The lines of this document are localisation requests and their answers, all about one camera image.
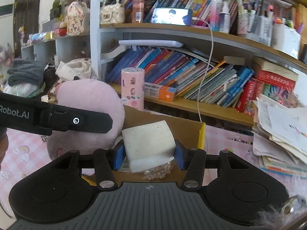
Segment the cream hoodie garment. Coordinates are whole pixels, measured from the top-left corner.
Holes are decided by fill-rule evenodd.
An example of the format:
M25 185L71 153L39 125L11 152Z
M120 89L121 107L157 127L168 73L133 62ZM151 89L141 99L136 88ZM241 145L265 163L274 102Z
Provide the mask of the cream hoodie garment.
M91 59L74 59L67 63L61 61L56 75L63 81L97 79L93 73Z

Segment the pink cylindrical container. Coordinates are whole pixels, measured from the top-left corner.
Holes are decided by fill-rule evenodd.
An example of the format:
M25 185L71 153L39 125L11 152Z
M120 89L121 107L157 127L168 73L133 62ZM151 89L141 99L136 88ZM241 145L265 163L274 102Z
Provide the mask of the pink cylindrical container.
M125 105L144 110L145 70L128 67L121 70L121 100Z

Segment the orange box on shelf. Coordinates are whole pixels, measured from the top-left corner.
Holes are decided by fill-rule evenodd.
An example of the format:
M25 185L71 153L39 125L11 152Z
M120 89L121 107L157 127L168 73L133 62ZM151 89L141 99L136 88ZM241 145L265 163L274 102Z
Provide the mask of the orange box on shelf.
M172 102L176 95L176 89L153 83L144 83L144 95L147 97Z

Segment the stack of loose papers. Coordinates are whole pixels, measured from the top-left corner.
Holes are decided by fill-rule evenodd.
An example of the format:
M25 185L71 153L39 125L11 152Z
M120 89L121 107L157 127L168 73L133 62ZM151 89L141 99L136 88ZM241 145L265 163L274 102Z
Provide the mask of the stack of loose papers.
M287 108L262 94L254 104L253 153L260 168L306 178L306 107Z

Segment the pink pump bottle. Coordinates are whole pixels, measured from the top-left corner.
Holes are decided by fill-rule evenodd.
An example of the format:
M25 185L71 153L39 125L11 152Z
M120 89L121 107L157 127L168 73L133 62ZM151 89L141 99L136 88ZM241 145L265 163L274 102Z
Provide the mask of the pink pump bottle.
M144 0L133 0L132 22L142 23L144 18Z

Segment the white pen holder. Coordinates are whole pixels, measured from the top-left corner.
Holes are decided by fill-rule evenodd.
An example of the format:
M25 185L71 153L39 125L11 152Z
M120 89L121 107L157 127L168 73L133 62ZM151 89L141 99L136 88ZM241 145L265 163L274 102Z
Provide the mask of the white pen holder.
M284 24L274 24L271 47L298 59L301 35Z

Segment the rabbit figurine decoration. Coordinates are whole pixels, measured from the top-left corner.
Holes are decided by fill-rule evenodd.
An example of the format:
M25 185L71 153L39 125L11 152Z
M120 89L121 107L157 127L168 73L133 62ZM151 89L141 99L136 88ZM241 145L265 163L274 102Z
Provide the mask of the rabbit figurine decoration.
M84 32L82 25L84 11L79 2L72 2L67 9L67 15L64 18L67 24L67 35L79 35Z

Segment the grey folded blanket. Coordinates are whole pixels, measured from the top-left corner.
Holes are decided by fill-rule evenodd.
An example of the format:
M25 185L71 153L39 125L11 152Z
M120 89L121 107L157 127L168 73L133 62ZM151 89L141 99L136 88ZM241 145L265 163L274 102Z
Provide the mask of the grey folded blanket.
M40 86L43 83L46 62L15 59L8 69L8 85L31 84Z

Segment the white pearl handbag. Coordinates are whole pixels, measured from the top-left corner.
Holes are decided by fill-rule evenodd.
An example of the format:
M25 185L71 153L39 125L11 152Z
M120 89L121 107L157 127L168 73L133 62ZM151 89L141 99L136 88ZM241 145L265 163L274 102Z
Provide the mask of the white pearl handbag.
M102 0L99 19L100 25L124 23L125 11L120 0Z

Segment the white sponge block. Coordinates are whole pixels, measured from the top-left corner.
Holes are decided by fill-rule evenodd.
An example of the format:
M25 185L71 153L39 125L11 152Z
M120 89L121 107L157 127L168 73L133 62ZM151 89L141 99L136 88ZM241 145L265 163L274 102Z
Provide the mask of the white sponge block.
M174 159L176 143L166 121L122 130L130 171L141 172Z

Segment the smartphone on shelf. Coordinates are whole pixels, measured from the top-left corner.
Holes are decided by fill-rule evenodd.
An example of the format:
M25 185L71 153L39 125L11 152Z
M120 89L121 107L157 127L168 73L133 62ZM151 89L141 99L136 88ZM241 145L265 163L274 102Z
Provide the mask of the smartphone on shelf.
M172 25L191 25L192 11L181 8L155 8L151 23L172 24Z

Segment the pink plush pig toy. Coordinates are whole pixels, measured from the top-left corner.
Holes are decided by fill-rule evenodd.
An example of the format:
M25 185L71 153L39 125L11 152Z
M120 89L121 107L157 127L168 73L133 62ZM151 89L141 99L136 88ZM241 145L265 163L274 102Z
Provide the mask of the pink plush pig toy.
M82 155L110 149L121 133L125 111L116 91L103 81L66 81L56 88L58 105L72 108L72 128L53 131L47 138L49 157L55 160L66 152Z

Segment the white desk lamp bar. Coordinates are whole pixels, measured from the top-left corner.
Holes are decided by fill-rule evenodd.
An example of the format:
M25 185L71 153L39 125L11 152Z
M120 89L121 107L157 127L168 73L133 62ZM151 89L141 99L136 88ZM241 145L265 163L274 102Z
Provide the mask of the white desk lamp bar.
M175 40L156 40L156 39L131 39L119 40L119 45L122 46L156 46L156 47L173 47L182 48L183 43Z

